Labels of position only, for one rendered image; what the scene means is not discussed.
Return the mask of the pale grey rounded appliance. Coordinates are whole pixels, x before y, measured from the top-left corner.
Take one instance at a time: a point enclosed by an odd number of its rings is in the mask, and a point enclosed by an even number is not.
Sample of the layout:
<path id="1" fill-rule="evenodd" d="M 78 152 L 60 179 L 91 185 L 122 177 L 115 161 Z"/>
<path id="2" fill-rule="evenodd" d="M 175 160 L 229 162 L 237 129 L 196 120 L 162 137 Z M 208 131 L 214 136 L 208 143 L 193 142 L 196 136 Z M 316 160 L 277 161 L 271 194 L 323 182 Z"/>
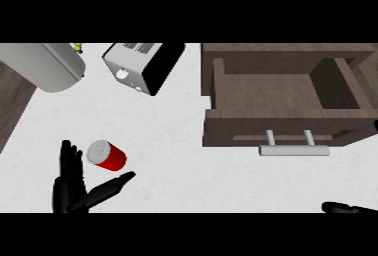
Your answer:
<path id="1" fill-rule="evenodd" d="M 0 43 L 0 61 L 48 93 L 84 77 L 85 64 L 68 43 Z"/>

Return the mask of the brown wooden drawer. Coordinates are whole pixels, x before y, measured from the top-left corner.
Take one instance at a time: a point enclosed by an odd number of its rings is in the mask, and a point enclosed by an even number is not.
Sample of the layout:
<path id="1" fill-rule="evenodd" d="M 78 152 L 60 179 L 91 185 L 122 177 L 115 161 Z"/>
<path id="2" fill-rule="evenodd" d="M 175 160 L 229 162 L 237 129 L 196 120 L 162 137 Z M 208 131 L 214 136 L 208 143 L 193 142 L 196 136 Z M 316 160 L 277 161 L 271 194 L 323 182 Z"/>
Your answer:
<path id="1" fill-rule="evenodd" d="M 212 61 L 211 108 L 205 110 L 202 145 L 257 147 L 271 131 L 279 145 L 342 147 L 378 135 L 372 107 L 341 58 L 319 61 L 305 74 L 229 74 Z"/>

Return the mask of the brown wooden cabinet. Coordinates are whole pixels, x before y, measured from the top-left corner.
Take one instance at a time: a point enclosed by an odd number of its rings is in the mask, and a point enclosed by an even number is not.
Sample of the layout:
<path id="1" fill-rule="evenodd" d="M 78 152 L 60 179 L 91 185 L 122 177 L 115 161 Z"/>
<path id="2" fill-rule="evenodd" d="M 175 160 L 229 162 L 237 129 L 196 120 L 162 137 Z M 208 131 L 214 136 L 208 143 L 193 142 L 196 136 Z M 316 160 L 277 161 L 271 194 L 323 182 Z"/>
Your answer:
<path id="1" fill-rule="evenodd" d="M 375 52 L 370 43 L 202 43 L 200 95 L 209 95 L 212 60 L 236 59 L 257 65 L 257 74 L 308 74 L 322 59 L 336 59 L 351 71 Z"/>

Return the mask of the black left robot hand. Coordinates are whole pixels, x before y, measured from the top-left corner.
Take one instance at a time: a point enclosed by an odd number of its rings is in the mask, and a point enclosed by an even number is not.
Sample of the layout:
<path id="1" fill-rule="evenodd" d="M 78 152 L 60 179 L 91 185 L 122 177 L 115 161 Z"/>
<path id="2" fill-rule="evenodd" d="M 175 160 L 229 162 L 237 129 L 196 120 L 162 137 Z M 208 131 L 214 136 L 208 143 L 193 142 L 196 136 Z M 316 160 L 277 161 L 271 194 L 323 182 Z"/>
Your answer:
<path id="1" fill-rule="evenodd" d="M 82 151 L 62 141 L 59 155 L 60 174 L 53 183 L 51 208 L 54 213 L 87 213 L 88 209 L 113 197 L 134 178 L 133 171 L 110 179 L 85 191 L 82 172 Z"/>

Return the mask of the silver and black toaster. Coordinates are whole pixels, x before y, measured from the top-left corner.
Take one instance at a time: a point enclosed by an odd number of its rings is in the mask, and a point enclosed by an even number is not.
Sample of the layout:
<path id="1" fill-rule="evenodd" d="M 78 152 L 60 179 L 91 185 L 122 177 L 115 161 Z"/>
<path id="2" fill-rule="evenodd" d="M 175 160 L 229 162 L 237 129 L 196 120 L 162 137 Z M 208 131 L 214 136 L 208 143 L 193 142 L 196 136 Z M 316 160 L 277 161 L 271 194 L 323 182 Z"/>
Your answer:
<path id="1" fill-rule="evenodd" d="M 116 81 L 155 96 L 184 48 L 183 43 L 113 43 L 102 59 Z"/>

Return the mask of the red can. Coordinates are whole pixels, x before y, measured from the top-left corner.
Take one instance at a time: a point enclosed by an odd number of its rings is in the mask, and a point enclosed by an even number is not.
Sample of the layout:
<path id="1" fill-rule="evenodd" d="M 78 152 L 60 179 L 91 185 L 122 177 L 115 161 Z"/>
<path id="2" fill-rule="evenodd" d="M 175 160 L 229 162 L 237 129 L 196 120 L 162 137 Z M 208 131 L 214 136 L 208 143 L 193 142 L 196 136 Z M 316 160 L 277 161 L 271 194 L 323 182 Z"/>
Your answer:
<path id="1" fill-rule="evenodd" d="M 127 155 L 110 142 L 97 140 L 88 147 L 87 160 L 93 165 L 110 171 L 119 171 L 127 162 Z"/>

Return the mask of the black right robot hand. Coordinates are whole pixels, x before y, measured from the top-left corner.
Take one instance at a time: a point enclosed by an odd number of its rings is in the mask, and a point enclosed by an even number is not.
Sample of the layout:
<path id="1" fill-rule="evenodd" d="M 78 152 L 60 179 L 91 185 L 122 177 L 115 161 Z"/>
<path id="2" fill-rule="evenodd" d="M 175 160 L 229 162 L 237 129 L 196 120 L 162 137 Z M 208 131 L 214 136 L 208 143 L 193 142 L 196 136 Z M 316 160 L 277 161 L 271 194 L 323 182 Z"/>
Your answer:
<path id="1" fill-rule="evenodd" d="M 363 208 L 358 206 L 348 206 L 347 204 L 338 203 L 338 202 L 323 202 L 322 211 L 326 213 L 376 213 L 378 214 L 378 210 Z"/>

